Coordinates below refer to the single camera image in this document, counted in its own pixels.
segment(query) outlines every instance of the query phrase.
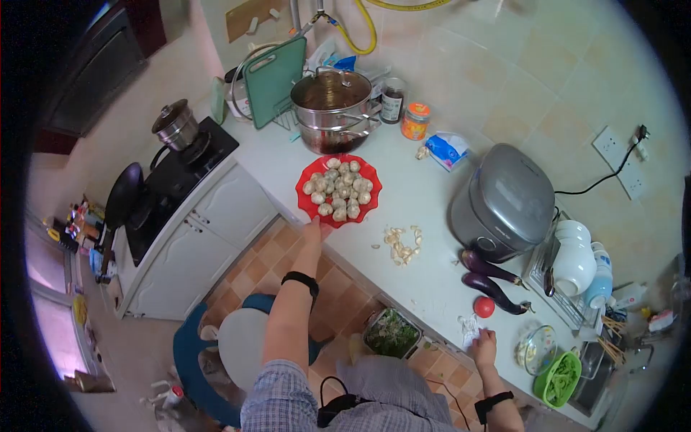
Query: white countertop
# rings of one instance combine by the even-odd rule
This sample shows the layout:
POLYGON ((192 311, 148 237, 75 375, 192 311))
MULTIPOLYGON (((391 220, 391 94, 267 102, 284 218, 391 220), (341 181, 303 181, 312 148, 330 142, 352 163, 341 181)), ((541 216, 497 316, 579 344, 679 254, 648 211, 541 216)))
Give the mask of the white countertop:
MULTIPOLYGON (((198 118, 205 115, 201 107, 195 113, 198 118)), ((269 124, 257 131, 251 124, 229 117, 223 129, 240 142, 240 148, 232 155, 238 163, 289 213, 287 216, 294 221, 308 222, 307 214, 297 207, 295 185, 302 170, 319 155, 308 151, 300 139, 290 142, 296 127, 289 132, 269 124)), ((383 185, 379 206, 367 214, 364 222, 348 223, 335 230, 326 243, 388 296, 460 347, 463 341, 458 317, 473 313, 473 301, 481 293, 463 285, 461 276, 467 270, 451 263, 462 246, 451 234, 446 214, 455 191, 470 175, 473 165, 466 161, 449 173, 431 158, 416 160, 415 151, 420 144, 404 138, 397 125, 383 124, 353 152, 377 169, 383 185), (397 267, 383 242, 383 230, 387 226, 409 228, 410 225, 418 225, 423 231, 422 250, 408 267, 397 267), (380 244, 381 248, 372 249, 372 244, 380 244)), ((404 243, 412 243, 412 237, 406 237, 404 243)), ((502 267, 521 275, 527 260, 523 256, 502 267)), ((521 328, 531 321, 550 324, 556 331, 559 346, 565 350, 580 347, 581 340, 574 338, 567 325, 536 292, 504 281, 499 284, 514 303, 531 301, 536 314, 514 316, 497 308, 488 319, 480 319, 480 325, 497 332, 499 374, 532 395, 534 378, 513 361, 521 328)), ((558 411, 591 429, 603 414, 601 406, 592 417, 568 404, 558 411)))

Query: red tomato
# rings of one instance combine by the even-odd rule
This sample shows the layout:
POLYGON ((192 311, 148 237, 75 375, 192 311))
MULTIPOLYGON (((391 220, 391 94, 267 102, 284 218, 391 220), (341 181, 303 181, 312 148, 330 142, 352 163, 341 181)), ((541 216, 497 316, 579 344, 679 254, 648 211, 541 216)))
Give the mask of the red tomato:
POLYGON ((480 318, 489 318, 494 313, 494 302, 489 297, 478 297, 473 303, 473 310, 480 318))

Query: hand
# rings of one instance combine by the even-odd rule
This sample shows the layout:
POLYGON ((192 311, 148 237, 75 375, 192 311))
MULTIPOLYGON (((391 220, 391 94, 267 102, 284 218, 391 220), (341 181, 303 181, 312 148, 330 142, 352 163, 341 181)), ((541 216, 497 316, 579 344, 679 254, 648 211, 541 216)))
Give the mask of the hand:
POLYGON ((305 237, 305 243, 308 245, 320 246, 329 234, 331 234, 333 228, 325 223, 319 222, 319 216, 315 216, 312 222, 305 224, 303 228, 303 236, 305 237))
POLYGON ((492 330, 480 329, 480 337, 473 340, 471 349, 477 370, 493 368, 497 357, 497 336, 492 330))

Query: sink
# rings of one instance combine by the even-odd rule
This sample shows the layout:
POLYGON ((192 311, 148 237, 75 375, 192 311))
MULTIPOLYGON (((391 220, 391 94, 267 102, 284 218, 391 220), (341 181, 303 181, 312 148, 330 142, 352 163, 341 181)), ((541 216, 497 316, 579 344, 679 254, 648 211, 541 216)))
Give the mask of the sink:
POLYGON ((581 378, 576 385, 569 405, 590 417, 602 398, 612 373, 614 362, 609 355, 603 355, 603 347, 598 343, 587 344, 582 355, 584 375, 586 370, 597 369, 592 379, 581 378))

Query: person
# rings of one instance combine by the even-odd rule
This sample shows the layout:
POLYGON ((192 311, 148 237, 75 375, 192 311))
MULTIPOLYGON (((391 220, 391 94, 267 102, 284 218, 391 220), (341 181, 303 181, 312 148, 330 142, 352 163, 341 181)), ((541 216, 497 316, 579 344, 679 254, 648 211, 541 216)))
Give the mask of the person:
MULTIPOLYGON (((321 242, 329 232, 330 227, 320 224, 318 216, 304 227, 305 245, 269 314, 264 366, 240 412, 243 432, 315 431, 320 427, 344 432, 459 430, 452 425, 446 398, 432 393, 423 377, 394 357, 359 355, 351 356, 355 357, 351 366, 338 364, 338 375, 349 394, 317 410, 307 383, 307 327, 321 242)), ((505 394, 494 366, 495 333, 483 330, 472 351, 485 397, 505 394)), ((524 430, 510 399, 491 407, 486 424, 491 432, 524 430)))

